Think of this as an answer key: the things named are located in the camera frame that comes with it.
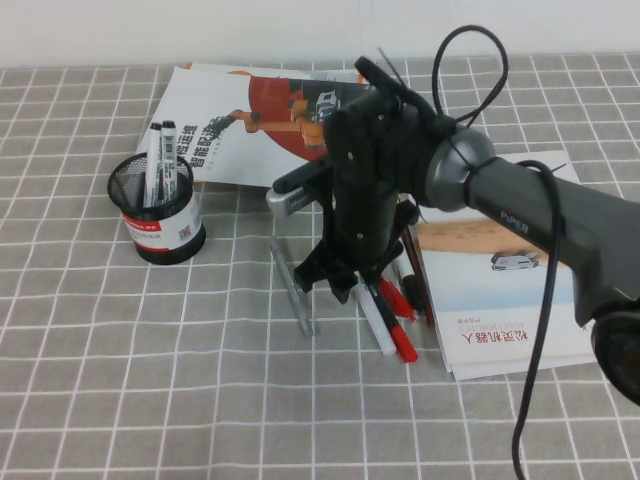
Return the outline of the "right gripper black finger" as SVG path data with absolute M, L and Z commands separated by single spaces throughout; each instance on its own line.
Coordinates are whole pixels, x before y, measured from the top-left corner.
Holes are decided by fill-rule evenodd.
M 294 280 L 304 293 L 309 293 L 314 284 L 326 278 L 324 245 L 316 245 L 309 255 L 294 269 Z
M 331 274 L 328 282 L 334 297 L 341 304 L 345 304 L 349 299 L 352 288 L 358 283 L 358 277 L 353 271 L 347 270 Z

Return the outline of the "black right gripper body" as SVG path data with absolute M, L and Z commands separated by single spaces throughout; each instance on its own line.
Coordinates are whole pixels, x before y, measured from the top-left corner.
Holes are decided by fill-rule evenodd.
M 394 242 L 397 195 L 427 202 L 427 171 L 441 134 L 415 107 L 371 91 L 331 114 L 324 138 L 336 200 L 329 249 L 359 271 L 372 270 Z

